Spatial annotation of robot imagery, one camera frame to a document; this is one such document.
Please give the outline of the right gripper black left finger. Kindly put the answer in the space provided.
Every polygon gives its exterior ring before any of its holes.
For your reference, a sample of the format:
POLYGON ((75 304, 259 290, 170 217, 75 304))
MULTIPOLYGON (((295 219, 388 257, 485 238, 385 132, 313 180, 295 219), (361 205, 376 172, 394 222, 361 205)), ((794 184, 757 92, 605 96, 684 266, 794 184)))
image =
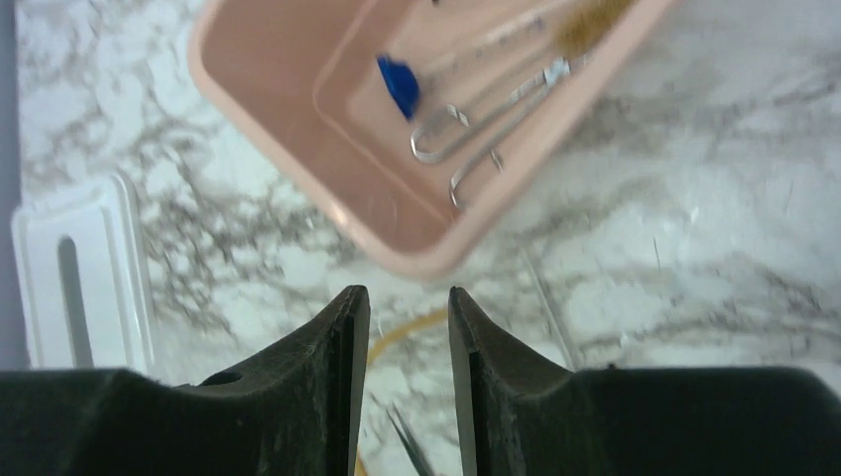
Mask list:
POLYGON ((197 385, 125 368, 5 372, 5 475, 350 475, 367 290, 197 385))

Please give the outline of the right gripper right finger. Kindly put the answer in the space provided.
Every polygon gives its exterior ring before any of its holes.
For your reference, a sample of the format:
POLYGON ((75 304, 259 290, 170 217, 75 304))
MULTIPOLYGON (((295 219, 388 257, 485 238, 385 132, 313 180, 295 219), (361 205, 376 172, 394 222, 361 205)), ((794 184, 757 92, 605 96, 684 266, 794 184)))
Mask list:
POLYGON ((464 289, 448 333, 467 475, 836 475, 840 400, 791 367, 571 371, 464 289))

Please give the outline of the metal crucible tongs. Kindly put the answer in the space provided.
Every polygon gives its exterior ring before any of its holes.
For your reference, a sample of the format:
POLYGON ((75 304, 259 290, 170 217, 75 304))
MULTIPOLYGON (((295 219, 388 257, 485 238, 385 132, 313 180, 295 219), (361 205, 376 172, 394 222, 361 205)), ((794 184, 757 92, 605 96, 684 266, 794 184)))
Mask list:
POLYGON ((439 164, 459 153, 468 144, 485 137, 471 157, 448 181, 451 203, 466 207, 459 186, 482 162, 490 161, 498 172, 504 169, 499 147, 549 96, 556 86, 588 63, 588 55, 575 59, 557 57, 537 73, 505 94, 496 92, 517 76, 513 69, 482 88, 468 102, 446 103, 430 113, 410 135, 415 158, 427 165, 439 164))

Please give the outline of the blue base glass cylinder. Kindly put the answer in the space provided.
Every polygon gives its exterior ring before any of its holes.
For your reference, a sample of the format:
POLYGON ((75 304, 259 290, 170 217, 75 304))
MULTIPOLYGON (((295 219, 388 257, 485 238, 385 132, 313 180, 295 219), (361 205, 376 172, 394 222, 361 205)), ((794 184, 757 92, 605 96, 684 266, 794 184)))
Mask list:
POLYGON ((524 14, 463 48, 447 51, 425 64, 411 65, 405 60, 381 54, 376 57, 376 65, 393 102, 404 118, 411 121, 426 97, 454 83, 467 72, 498 60, 504 51, 543 35, 546 30, 546 14, 524 14))

